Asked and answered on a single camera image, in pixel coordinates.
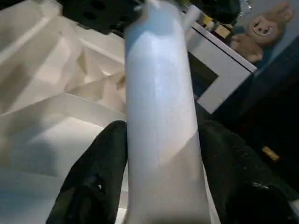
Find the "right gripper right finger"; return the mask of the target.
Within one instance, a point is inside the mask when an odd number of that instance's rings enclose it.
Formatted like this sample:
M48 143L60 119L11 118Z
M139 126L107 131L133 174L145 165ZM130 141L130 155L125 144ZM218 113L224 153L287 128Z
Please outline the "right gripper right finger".
M216 121L199 125L201 155L223 224L297 224L299 193L236 133Z

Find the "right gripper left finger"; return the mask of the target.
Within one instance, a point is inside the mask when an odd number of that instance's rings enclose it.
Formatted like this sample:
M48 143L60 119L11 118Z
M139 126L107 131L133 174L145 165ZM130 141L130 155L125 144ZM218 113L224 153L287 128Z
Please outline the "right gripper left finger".
M116 120L71 167L46 223L115 223L127 160L127 125Z

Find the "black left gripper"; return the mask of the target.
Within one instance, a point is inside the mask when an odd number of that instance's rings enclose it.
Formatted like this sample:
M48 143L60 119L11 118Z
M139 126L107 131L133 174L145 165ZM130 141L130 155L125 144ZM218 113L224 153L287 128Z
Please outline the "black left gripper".
M62 15L102 34L123 34L140 16L140 0L63 0Z

